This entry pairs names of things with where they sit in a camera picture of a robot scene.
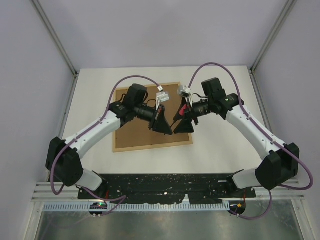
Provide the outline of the wooden picture frame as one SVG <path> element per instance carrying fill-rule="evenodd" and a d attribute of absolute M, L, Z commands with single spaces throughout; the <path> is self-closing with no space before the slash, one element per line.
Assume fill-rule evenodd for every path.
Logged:
<path fill-rule="evenodd" d="M 165 119 L 170 125 L 174 122 L 173 118 L 181 103 L 181 98 L 177 94 L 179 86 L 179 82 L 162 84 L 163 89 L 168 92 L 170 97 L 170 100 L 163 103 Z M 112 144 L 112 151 L 118 153 L 192 145 L 193 139 L 190 133 L 165 135 L 154 132 L 149 129 L 147 121 L 135 118 L 113 132 Z"/>

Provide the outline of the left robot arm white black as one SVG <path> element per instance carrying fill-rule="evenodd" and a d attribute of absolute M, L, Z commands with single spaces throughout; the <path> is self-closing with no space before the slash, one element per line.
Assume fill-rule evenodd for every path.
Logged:
<path fill-rule="evenodd" d="M 78 186 L 96 199 L 107 197 L 108 183 L 98 173 L 82 166 L 85 154 L 104 137 L 115 132 L 134 118 L 148 122 L 149 130 L 165 135 L 173 131 L 165 118 L 163 102 L 170 99 L 169 94 L 158 87 L 154 107 L 145 102 L 148 90 L 140 84 L 133 84 L 119 101 L 110 103 L 104 114 L 82 131 L 66 139 L 55 137 L 49 144 L 46 168 L 50 172 L 50 186 L 55 195 L 54 180 L 62 182 L 63 187 Z"/>

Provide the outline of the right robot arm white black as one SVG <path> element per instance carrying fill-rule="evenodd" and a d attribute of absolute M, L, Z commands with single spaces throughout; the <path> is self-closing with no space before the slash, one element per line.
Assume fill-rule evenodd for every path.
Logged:
<path fill-rule="evenodd" d="M 233 125 L 262 160 L 256 168 L 240 170 L 227 177 L 226 191 L 231 197 L 238 197 L 249 187 L 272 190 L 298 174 L 299 163 L 295 158 L 300 155 L 300 149 L 296 144 L 286 144 L 277 137 L 268 139 L 271 132 L 259 121 L 252 122 L 254 117 L 244 113 L 244 102 L 235 93 L 226 94 L 218 78 L 205 80 L 201 85 L 205 96 L 198 102 L 192 101 L 189 87 L 178 88 L 181 104 L 174 120 L 180 122 L 173 132 L 193 133 L 199 117 L 214 113 Z"/>

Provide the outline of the red handled screwdriver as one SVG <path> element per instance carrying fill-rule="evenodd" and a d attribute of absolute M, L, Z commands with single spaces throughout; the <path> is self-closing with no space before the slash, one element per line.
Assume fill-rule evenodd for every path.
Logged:
<path fill-rule="evenodd" d="M 184 105 L 181 105 L 179 110 L 177 111 L 177 113 L 175 114 L 174 118 L 173 118 L 173 123 L 171 124 L 171 127 L 179 120 L 181 120 L 184 116 L 184 112 L 185 112 L 185 109 L 187 108 L 187 105 L 184 104 Z"/>

